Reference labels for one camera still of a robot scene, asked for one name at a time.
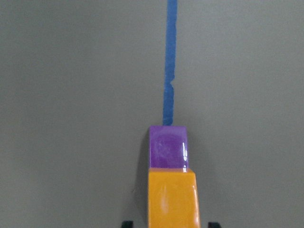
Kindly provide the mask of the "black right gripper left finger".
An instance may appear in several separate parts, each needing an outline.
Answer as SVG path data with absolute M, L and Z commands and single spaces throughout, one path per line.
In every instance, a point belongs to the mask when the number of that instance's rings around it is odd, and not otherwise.
M 123 221 L 122 228 L 133 228 L 133 221 L 131 221 L 131 220 Z

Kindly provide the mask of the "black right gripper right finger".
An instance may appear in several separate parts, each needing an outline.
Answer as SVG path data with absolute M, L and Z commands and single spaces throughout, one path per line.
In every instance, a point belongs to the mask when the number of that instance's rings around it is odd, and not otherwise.
M 219 228 L 219 224 L 217 222 L 209 222 L 208 228 Z

